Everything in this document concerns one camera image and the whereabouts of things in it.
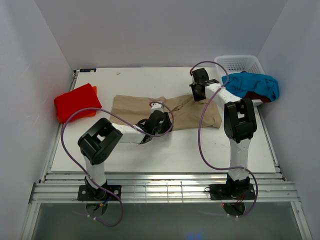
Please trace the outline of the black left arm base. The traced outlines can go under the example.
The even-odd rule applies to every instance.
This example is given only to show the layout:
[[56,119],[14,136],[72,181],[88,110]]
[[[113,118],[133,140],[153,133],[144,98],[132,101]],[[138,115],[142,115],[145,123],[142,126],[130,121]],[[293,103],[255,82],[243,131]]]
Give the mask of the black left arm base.
[[[103,188],[107,189],[108,191],[112,192],[113,194],[117,195],[121,198],[121,185],[108,185],[107,183],[102,186]],[[105,201],[109,199],[110,201],[116,201],[117,199],[101,190],[100,188],[92,188],[91,186],[81,185],[78,189],[77,200],[78,201]]]

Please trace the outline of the beige t shirt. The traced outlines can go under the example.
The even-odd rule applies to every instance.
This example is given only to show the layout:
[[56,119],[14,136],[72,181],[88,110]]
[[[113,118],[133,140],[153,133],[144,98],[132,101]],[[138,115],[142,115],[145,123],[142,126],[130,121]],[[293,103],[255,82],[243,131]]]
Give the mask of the beige t shirt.
[[134,125],[140,120],[147,119],[150,116],[150,102],[152,101],[163,102],[173,112],[174,131],[197,128],[203,110],[208,103],[207,99],[195,102],[192,94],[185,94],[168,99],[163,96],[159,98],[148,98],[116,95],[113,98],[111,112]]

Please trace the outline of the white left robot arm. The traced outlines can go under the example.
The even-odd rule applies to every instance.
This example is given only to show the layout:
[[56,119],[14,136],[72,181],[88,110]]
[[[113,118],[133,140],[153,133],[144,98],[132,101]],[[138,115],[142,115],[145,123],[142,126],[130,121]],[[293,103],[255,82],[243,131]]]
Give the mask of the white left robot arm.
[[171,126],[169,114],[161,110],[154,110],[149,118],[140,120],[133,128],[112,123],[104,117],[99,119],[77,142],[88,172],[83,186],[88,199],[101,200],[107,194],[94,183],[109,191],[120,189],[118,186],[108,187],[105,177],[104,162],[116,145],[123,143],[146,144],[153,139],[153,136],[164,134]]

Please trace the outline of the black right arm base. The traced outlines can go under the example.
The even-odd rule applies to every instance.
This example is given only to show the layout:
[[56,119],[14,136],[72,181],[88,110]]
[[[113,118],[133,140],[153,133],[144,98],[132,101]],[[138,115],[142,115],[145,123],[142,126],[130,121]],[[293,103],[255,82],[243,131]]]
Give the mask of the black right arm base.
[[245,189],[231,189],[226,184],[210,184],[204,189],[211,200],[254,200],[256,193],[252,184]]

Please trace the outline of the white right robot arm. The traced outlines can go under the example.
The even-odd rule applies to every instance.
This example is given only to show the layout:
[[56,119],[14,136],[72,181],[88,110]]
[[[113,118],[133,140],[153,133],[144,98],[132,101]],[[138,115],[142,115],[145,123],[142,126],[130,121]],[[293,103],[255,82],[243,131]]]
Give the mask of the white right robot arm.
[[257,121],[252,100],[234,96],[218,81],[210,80],[204,68],[191,69],[190,75],[194,100],[215,101],[223,108],[223,127],[230,143],[230,164],[224,168],[226,182],[211,184],[206,192],[211,200],[253,200],[256,194],[250,180],[255,177],[248,170],[248,156]]

